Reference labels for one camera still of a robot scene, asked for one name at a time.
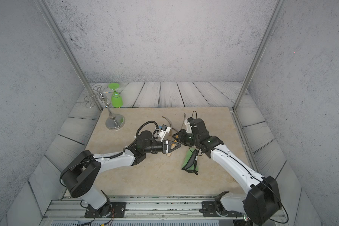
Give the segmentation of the green fluffy rag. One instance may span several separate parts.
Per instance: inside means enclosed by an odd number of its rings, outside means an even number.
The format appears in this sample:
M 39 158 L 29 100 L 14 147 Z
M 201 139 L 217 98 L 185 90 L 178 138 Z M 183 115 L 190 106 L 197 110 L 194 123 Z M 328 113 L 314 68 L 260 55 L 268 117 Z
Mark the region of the green fluffy rag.
M 197 164 L 198 155 L 199 155 L 199 151 L 197 149 L 190 148 L 186 152 L 184 163 L 181 169 L 188 173 L 194 173 L 197 175 L 198 174 L 198 164 Z

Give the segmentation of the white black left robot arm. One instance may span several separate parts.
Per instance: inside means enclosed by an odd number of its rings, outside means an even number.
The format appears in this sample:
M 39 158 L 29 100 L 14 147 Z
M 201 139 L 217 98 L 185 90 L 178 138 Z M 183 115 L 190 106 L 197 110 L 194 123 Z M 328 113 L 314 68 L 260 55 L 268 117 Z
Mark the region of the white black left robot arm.
M 109 198 L 99 191 L 94 182 L 105 171 L 130 167 L 141 163 L 147 153 L 168 154 L 181 147 L 178 142 L 161 139 L 157 141 L 150 131 L 143 131 L 121 152 L 93 154 L 82 151 L 60 174 L 59 182 L 67 188 L 72 198 L 86 201 L 93 209 L 109 206 Z

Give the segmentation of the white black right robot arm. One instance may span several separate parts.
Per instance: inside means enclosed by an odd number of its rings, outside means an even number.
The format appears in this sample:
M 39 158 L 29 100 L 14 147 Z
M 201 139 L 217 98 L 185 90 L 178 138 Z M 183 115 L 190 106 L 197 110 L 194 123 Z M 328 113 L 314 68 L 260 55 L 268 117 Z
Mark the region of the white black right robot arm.
M 244 213 L 256 225 L 263 225 L 282 208 L 277 181 L 263 177 L 236 157 L 217 136 L 211 136 L 202 119 L 185 120 L 185 129 L 172 137 L 180 144 L 206 154 L 222 166 L 240 185 L 245 195 L 225 191 L 215 197 L 215 212 L 225 217 L 230 212 Z

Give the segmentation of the sickle with wooden handle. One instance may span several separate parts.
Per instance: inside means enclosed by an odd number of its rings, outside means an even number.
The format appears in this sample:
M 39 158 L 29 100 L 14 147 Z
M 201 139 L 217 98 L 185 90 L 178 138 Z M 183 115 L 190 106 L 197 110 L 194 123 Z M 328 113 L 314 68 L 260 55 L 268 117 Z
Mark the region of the sickle with wooden handle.
M 176 128 L 173 127 L 172 122 L 170 121 L 170 119 L 168 119 L 167 117 L 164 117 L 164 116 L 163 116 L 163 118 L 169 123 L 169 126 L 171 127 L 172 131 L 175 131 L 175 132 L 179 131 L 179 130 L 177 130 Z

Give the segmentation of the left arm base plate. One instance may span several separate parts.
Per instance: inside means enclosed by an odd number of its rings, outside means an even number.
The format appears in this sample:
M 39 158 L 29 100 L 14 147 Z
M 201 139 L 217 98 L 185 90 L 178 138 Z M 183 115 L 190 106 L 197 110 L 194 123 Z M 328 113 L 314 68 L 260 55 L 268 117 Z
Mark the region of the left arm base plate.
M 85 218 L 123 218 L 126 202 L 108 202 L 96 210 L 90 204 L 86 207 Z

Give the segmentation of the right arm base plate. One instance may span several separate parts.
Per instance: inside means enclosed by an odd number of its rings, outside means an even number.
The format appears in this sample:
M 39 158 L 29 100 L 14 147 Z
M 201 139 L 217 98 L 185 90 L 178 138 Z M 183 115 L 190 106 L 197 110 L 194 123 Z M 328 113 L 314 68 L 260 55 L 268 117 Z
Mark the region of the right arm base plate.
M 236 211 L 227 211 L 218 201 L 204 201 L 202 208 L 199 209 L 203 217 L 223 217 L 223 218 L 239 218 L 243 214 Z

